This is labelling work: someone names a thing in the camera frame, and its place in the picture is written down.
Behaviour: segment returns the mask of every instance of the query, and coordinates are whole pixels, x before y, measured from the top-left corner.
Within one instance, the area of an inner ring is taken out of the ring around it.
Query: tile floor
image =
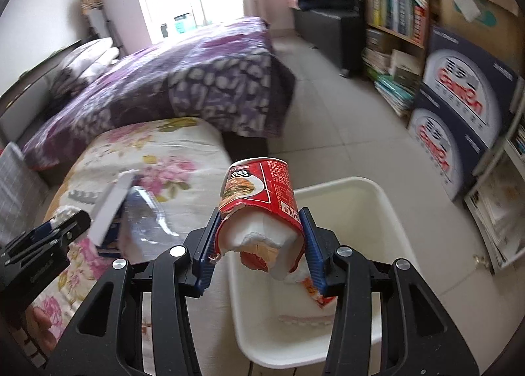
[[[341,78],[300,38],[278,38],[274,46],[298,79],[283,137],[269,142],[272,156],[288,162],[293,186],[372,179],[392,201],[438,295],[473,273],[473,255],[485,253],[476,225],[448,199],[427,156],[373,84]]]
[[[274,40],[298,79],[283,137],[269,142],[288,162],[295,188],[363,176],[386,192],[407,233],[419,271],[456,321],[483,372],[506,345],[525,309],[525,263],[492,276],[476,268],[481,235],[461,203],[452,203],[425,152],[404,123],[362,79],[344,79],[317,50],[295,36]],[[295,376],[320,374],[322,364]],[[256,376],[293,369],[254,367]]]

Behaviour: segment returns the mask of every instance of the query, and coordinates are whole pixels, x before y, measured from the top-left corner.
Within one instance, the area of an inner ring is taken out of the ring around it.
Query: white plastic basin
[[[349,177],[295,191],[299,209],[309,207],[317,226],[335,232],[368,259],[392,263],[404,257],[416,268],[414,253],[385,192],[375,182]],[[237,253],[226,255],[235,335],[251,361],[270,369],[286,369],[325,361],[332,325],[301,326],[279,321],[294,306],[323,311],[300,284],[275,281],[262,271],[241,265]],[[380,354],[381,311],[372,303],[371,366]]]

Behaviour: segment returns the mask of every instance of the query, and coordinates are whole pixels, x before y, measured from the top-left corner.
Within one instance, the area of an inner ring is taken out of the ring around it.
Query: white pillow
[[[49,188],[30,170],[13,142],[0,155],[0,246],[34,228]]]
[[[118,57],[119,49],[111,47],[106,50],[102,56],[94,61],[80,76],[75,80],[72,86],[71,96],[75,97],[79,92],[84,90],[93,81],[104,75],[108,71],[108,67],[111,66],[111,62]]]
[[[113,39],[102,38],[73,50],[59,65],[58,75],[51,86],[54,98],[65,94],[75,80],[113,45]]]

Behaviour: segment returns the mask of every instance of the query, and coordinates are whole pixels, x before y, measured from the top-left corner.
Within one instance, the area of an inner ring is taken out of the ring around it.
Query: crushed paper cup
[[[305,238],[286,162],[251,158],[232,164],[220,198],[217,257],[239,252],[243,265],[277,280],[295,271]]]

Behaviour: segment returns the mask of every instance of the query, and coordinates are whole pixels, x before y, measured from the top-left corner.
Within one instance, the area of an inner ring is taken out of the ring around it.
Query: paper
[[[463,17],[468,23],[472,22],[476,17],[481,16],[481,11],[479,10],[474,0],[453,0],[453,1],[456,3],[461,14],[463,15]]]

